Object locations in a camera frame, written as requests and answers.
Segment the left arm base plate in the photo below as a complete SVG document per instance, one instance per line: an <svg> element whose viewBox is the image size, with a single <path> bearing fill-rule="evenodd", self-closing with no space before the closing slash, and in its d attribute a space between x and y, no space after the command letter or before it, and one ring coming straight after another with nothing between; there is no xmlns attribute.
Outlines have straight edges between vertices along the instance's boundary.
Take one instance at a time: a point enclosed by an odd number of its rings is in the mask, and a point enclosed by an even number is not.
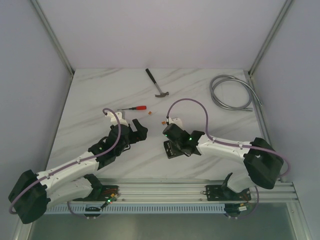
<svg viewBox="0 0 320 240"><path fill-rule="evenodd" d="M94 188L92 192L85 198L82 198L82 201L87 202L101 202L106 201L111 197L112 194L117 194L119 191L118 185L103 185L98 188Z"/></svg>

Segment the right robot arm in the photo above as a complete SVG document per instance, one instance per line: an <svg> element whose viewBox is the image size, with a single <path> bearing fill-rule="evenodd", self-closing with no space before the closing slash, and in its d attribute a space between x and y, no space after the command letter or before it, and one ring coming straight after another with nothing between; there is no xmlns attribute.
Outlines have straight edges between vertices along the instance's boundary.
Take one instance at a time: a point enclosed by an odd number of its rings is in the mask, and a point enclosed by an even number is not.
<svg viewBox="0 0 320 240"><path fill-rule="evenodd" d="M243 169L229 173L222 184L221 193L228 200L254 186L273 189L284 164L283 158L259 137L251 142L232 141L197 130L188 133L175 123L168 124L162 134L180 155L216 156L242 164Z"/></svg>

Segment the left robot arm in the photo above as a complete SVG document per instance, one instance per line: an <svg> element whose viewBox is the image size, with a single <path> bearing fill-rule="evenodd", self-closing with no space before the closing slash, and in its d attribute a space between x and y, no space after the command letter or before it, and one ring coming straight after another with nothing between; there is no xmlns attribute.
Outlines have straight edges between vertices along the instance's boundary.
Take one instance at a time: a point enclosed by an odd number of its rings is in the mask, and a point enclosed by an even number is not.
<svg viewBox="0 0 320 240"><path fill-rule="evenodd" d="M23 172L8 196L9 212L18 215L23 224L29 224L62 203L89 201L108 205L118 190L102 185L95 174L131 145L146 140L148 129L137 119L132 122L136 130L126 122L112 125L108 136L74 160L38 173L31 169Z"/></svg>

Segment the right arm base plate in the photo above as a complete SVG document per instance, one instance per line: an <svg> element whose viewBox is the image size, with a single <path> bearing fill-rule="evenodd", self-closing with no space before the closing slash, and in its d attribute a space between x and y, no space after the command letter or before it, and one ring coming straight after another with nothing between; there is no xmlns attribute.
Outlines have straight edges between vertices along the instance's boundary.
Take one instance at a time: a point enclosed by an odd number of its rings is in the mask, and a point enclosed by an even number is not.
<svg viewBox="0 0 320 240"><path fill-rule="evenodd" d="M208 201L250 201L252 199L250 190L244 189L241 192L234 192L222 185L206 185L203 194Z"/></svg>

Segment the black fuse box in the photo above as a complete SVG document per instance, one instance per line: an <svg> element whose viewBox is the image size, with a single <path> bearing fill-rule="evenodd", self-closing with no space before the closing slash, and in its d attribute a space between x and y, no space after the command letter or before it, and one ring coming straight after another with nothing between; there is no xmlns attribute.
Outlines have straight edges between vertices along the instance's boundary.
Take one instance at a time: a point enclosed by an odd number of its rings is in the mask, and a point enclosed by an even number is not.
<svg viewBox="0 0 320 240"><path fill-rule="evenodd" d="M168 159L173 159L184 155L184 153L180 151L170 140L164 141L163 147Z"/></svg>

